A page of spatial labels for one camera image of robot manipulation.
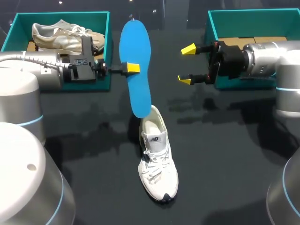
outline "shoelace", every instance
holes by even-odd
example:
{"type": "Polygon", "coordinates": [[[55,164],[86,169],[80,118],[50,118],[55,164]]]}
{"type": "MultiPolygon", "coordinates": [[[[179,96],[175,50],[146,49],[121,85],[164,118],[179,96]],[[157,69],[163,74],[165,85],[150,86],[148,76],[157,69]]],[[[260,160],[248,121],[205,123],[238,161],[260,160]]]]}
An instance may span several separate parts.
{"type": "Polygon", "coordinates": [[[69,32],[70,35],[88,35],[88,31],[92,31],[91,29],[85,29],[84,27],[78,26],[76,24],[71,24],[73,26],[72,31],[69,32]]]}
{"type": "Polygon", "coordinates": [[[167,146],[165,151],[151,153],[146,149],[146,154],[149,156],[150,160],[147,164],[147,170],[143,173],[149,173],[150,177],[155,177],[160,174],[163,168],[166,168],[170,164],[169,157],[169,146],[167,146]]]}

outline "metal cylinder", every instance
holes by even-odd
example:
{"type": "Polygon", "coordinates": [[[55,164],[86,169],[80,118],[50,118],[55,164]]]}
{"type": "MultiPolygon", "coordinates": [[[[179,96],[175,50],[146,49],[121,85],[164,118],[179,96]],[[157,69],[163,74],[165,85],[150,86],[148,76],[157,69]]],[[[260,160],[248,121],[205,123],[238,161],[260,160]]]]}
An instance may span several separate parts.
{"type": "Polygon", "coordinates": [[[273,225],[300,224],[300,151],[290,158],[270,185],[267,211],[273,225]]]}
{"type": "Polygon", "coordinates": [[[71,187],[28,130],[0,123],[0,224],[72,225],[71,187]]]}
{"type": "Polygon", "coordinates": [[[275,64],[285,52],[300,49],[300,41],[248,44],[243,47],[249,58],[249,77],[269,77],[275,74],[275,64]]]}
{"type": "MultiPolygon", "coordinates": [[[[48,61],[60,62],[60,57],[55,52],[0,52],[1,56],[6,55],[24,55],[46,59],[48,61]]],[[[41,90],[60,90],[63,84],[62,68],[45,67],[39,63],[33,63],[22,60],[6,60],[0,62],[0,68],[14,68],[17,70],[32,73],[37,77],[41,90]]]]}
{"type": "Polygon", "coordinates": [[[276,110],[284,117],[300,117],[300,50],[286,52],[276,63],[276,110]]]}
{"type": "Polygon", "coordinates": [[[0,122],[24,127],[45,143],[38,80],[33,74],[0,68],[0,122]]]}

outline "teal box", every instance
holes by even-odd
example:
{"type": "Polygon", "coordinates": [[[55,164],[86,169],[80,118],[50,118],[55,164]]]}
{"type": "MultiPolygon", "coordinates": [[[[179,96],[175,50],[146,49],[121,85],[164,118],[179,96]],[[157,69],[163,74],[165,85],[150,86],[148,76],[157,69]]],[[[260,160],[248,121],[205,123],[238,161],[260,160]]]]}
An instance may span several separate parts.
{"type": "MultiPolygon", "coordinates": [[[[25,51],[28,42],[32,40],[31,27],[33,23],[52,25],[60,19],[80,25],[94,32],[105,34],[104,59],[107,66],[112,62],[112,33],[109,12],[63,12],[63,13],[17,13],[7,38],[1,49],[6,51],[25,51]]],[[[66,91],[93,91],[109,90],[110,74],[105,79],[94,83],[65,83],[62,90],[66,91]]]]}
{"type": "MultiPolygon", "coordinates": [[[[219,38],[280,37],[300,40],[300,11],[288,9],[247,9],[208,11],[204,42],[219,38]]],[[[275,87],[274,80],[240,80],[218,76],[218,89],[251,89],[275,87]]]]}

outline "black surface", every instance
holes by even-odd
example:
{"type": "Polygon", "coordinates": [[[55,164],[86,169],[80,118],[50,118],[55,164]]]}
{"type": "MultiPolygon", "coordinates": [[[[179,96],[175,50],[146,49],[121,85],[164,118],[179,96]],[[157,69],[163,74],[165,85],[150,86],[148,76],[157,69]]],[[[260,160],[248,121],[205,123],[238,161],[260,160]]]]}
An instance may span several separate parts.
{"type": "Polygon", "coordinates": [[[72,186],[75,225],[269,225],[268,186],[298,148],[300,122],[274,116],[273,90],[219,92],[178,82],[187,71],[207,73],[204,56],[182,57],[180,49],[199,43],[209,9],[298,7],[296,1],[167,0],[165,8],[160,0],[62,1],[5,1],[0,26],[7,33],[15,12],[109,10],[119,62],[122,27],[130,14],[141,20],[152,47],[152,102],[167,125],[180,182],[167,205],[145,192],[139,121],[124,77],[114,76],[108,93],[43,94],[46,147],[72,186]]]}

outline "shoe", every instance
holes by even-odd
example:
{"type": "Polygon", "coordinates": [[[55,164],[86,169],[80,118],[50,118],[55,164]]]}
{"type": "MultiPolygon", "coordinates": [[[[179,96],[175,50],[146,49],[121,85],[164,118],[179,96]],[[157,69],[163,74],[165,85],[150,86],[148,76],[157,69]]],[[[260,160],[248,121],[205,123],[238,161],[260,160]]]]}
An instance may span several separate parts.
{"type": "Polygon", "coordinates": [[[38,23],[32,25],[32,38],[41,51],[55,49],[61,54],[81,54],[81,36],[89,35],[93,39],[94,47],[100,53],[105,44],[105,36],[92,32],[76,24],[69,24],[60,20],[54,25],[43,26],[38,23]]]}
{"type": "Polygon", "coordinates": [[[153,105],[140,124],[140,145],[143,156],[138,171],[142,184],[155,200],[169,202],[178,190],[178,174],[164,120],[153,105]]]}

